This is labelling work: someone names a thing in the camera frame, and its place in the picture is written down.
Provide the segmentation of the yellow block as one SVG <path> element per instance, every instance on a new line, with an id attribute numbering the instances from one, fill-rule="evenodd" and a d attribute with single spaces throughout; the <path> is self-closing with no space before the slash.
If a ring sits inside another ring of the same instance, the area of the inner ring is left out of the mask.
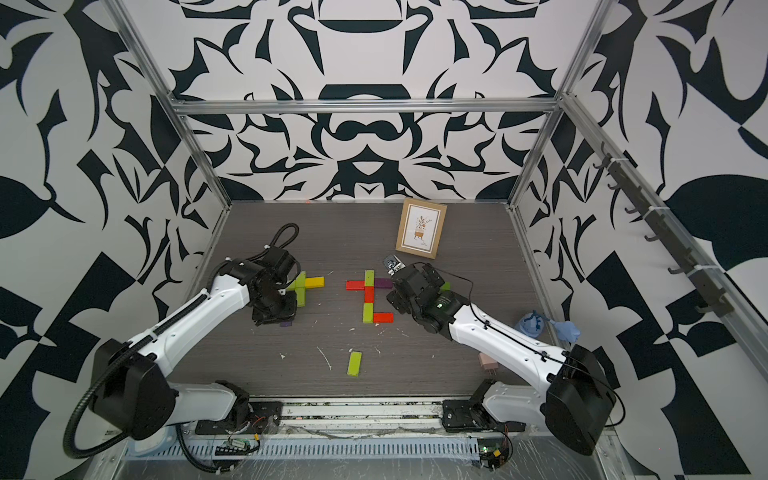
<path id="1" fill-rule="evenodd" d="M 317 288 L 323 288 L 325 286 L 325 278 L 324 277 L 311 277 L 306 278 L 304 287 L 306 289 L 317 289 Z"/>

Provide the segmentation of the lime block bottom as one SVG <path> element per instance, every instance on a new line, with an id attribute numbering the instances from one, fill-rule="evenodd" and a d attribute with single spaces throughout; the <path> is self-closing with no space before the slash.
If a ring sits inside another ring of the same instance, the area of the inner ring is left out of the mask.
<path id="1" fill-rule="evenodd" d="M 366 302 L 363 304 L 362 320 L 365 324 L 374 323 L 374 304 Z"/>

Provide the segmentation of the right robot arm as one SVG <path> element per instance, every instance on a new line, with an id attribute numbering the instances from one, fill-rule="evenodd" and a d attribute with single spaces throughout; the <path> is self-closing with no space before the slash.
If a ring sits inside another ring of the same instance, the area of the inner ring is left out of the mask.
<path id="1" fill-rule="evenodd" d="M 480 386 L 470 401 L 479 428 L 537 426 L 578 454 L 595 451 L 621 398 L 591 351 L 549 345 L 494 319 L 466 296 L 444 289 L 441 272 L 427 262 L 406 265 L 390 255 L 384 264 L 393 282 L 387 300 L 399 313 L 489 356 L 530 386 L 528 393 L 498 381 Z"/>

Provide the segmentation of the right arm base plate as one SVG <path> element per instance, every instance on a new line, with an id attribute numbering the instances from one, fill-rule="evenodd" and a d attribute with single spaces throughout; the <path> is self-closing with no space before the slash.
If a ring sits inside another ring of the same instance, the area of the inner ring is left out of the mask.
<path id="1" fill-rule="evenodd" d="M 501 422 L 494 419 L 479 401 L 444 400 L 441 425 L 449 433 L 465 432 L 523 432 L 527 425 L 517 421 Z"/>

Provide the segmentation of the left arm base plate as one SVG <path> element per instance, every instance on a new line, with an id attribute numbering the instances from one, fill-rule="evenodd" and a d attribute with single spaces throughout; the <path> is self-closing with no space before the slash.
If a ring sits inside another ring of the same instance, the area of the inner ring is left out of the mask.
<path id="1" fill-rule="evenodd" d="M 238 406 L 224 420 L 198 421 L 196 435 L 272 434 L 282 420 L 283 403 L 280 401 L 251 401 L 247 407 Z"/>

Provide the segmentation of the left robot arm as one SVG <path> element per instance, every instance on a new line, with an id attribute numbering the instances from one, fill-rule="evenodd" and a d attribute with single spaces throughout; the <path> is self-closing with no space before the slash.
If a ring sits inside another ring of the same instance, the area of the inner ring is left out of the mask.
<path id="1" fill-rule="evenodd" d="M 221 262 L 208 284 L 168 317 L 130 340 L 109 340 L 94 356 L 92 381 L 76 404 L 63 434 L 63 451 L 72 459 L 102 453 L 131 438 L 146 440 L 190 422 L 215 422 L 235 432 L 251 422 L 249 394 L 227 382 L 178 384 L 169 375 L 209 333 L 234 313 L 248 308 L 255 325 L 293 320 L 298 309 L 290 284 L 301 273 L 278 235 L 248 258 Z M 89 448 L 76 444 L 80 421 L 93 412 L 118 434 Z"/>

